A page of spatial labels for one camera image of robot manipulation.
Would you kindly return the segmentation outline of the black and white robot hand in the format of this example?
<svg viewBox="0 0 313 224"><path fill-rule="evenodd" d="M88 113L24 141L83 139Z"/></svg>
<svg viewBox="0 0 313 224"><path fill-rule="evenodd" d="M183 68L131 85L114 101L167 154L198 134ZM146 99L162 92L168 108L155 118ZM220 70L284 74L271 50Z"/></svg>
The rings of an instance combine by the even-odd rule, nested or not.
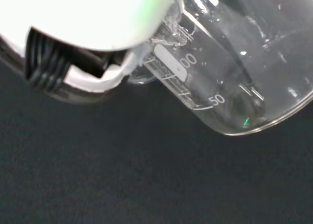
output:
<svg viewBox="0 0 313 224"><path fill-rule="evenodd" d="M0 60L59 101L121 90L177 0L0 0Z"/></svg>

